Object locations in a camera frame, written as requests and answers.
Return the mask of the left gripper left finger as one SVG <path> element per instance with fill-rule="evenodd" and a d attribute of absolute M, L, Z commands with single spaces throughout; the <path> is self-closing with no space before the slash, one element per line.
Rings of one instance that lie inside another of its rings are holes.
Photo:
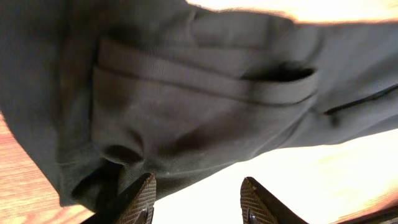
<path fill-rule="evenodd" d="M 145 173 L 107 207 L 81 224 L 151 224 L 156 200 L 155 175 Z"/>

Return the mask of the black polo shirt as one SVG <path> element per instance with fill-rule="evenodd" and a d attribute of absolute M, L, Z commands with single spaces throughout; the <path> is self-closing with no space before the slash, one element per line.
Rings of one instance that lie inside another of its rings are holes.
<path fill-rule="evenodd" d="M 1 1 L 1 111 L 63 206 L 157 198 L 287 147 L 397 127 L 397 24 L 185 1 Z"/>

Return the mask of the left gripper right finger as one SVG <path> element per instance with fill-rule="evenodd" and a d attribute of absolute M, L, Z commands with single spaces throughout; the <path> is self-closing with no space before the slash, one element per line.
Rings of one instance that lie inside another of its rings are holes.
<path fill-rule="evenodd" d="M 253 177 L 245 177 L 240 189 L 244 224 L 308 224 Z"/>

